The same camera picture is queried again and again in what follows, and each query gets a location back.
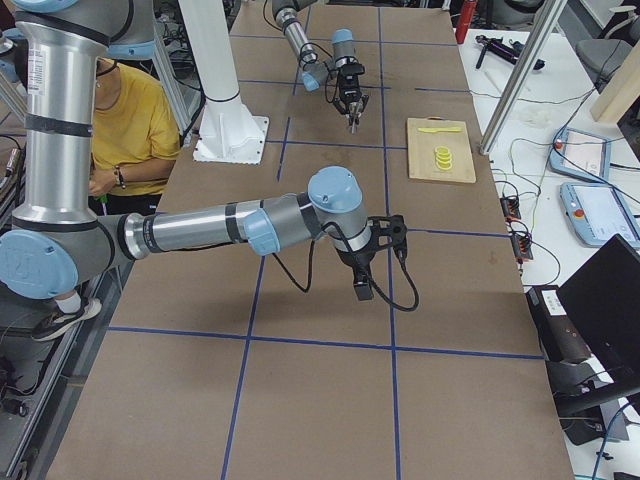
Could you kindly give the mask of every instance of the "red fire extinguisher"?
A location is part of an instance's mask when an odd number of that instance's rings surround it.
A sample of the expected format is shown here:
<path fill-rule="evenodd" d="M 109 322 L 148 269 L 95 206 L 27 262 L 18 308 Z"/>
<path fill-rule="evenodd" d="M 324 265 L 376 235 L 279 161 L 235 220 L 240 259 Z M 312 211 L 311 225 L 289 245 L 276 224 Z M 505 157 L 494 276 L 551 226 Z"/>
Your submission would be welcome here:
<path fill-rule="evenodd" d="M 460 19 L 458 20 L 458 26 L 456 27 L 456 41 L 458 45 L 464 43 L 464 39 L 467 36 L 467 30 L 471 25 L 473 19 L 473 13 L 476 11 L 476 5 L 478 0 L 465 0 L 460 10 Z"/>

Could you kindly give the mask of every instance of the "metal stand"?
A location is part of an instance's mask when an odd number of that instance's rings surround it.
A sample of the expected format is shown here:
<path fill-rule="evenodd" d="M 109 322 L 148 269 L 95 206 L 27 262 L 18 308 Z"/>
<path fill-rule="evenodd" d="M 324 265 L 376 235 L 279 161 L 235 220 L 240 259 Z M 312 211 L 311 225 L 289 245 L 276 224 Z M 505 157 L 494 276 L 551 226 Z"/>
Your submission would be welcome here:
<path fill-rule="evenodd" d="M 269 119 L 242 103 L 222 2 L 180 0 L 180 10 L 207 97 L 194 158 L 260 163 Z"/>
<path fill-rule="evenodd" d="M 504 94 L 500 98 L 487 130 L 482 137 L 480 152 L 483 155 L 487 155 L 493 149 L 498 135 L 500 135 L 507 117 L 518 100 L 522 87 L 524 87 L 527 75 L 533 69 L 547 37 L 553 30 L 566 4 L 567 0 L 547 0 L 542 6 L 540 15 L 533 25 L 533 31 L 527 39 L 522 55 L 518 63 L 516 63 L 511 77 L 509 77 Z"/>

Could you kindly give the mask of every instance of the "chair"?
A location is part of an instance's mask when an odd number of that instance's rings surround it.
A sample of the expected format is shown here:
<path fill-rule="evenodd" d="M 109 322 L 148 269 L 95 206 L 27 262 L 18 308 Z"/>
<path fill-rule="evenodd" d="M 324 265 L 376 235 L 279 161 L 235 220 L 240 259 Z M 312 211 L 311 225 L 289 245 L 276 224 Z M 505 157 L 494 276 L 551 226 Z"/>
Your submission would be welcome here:
<path fill-rule="evenodd" d="M 517 28 L 532 23 L 543 3 L 544 0 L 484 0 L 479 11 L 485 12 L 487 24 Z"/>
<path fill-rule="evenodd" d="M 610 38 L 611 35 L 620 29 L 631 25 L 629 28 L 629 39 L 635 43 L 640 39 L 640 16 L 635 12 L 633 5 L 614 7 L 610 9 L 613 13 L 628 14 L 627 19 L 611 28 L 604 38 L 582 40 L 576 44 L 576 55 L 586 67 L 587 73 L 594 83 L 607 83 L 613 74 L 620 68 L 627 55 L 631 52 L 633 45 L 625 40 Z"/>

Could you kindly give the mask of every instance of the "black pants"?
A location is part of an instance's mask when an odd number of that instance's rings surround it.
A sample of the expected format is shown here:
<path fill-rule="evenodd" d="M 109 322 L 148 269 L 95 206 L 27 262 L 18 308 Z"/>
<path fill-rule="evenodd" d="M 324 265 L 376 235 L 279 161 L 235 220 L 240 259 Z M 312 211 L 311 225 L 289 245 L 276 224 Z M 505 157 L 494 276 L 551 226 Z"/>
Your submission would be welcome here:
<path fill-rule="evenodd" d="M 89 197 L 89 208 L 96 215 L 104 215 L 105 207 L 107 215 L 119 215 L 123 213 L 139 213 L 141 215 L 153 215 L 162 195 L 107 195 L 107 203 L 101 203 L 93 197 Z"/>

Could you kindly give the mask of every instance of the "white pillar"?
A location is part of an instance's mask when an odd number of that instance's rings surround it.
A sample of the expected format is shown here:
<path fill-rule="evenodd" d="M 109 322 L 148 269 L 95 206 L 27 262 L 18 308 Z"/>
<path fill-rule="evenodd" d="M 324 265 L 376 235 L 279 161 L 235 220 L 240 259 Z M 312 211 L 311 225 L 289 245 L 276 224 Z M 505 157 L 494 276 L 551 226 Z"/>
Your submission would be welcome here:
<path fill-rule="evenodd" d="M 207 102 L 194 158 L 260 163 L 269 119 L 242 103 L 222 0 L 180 0 Z"/>

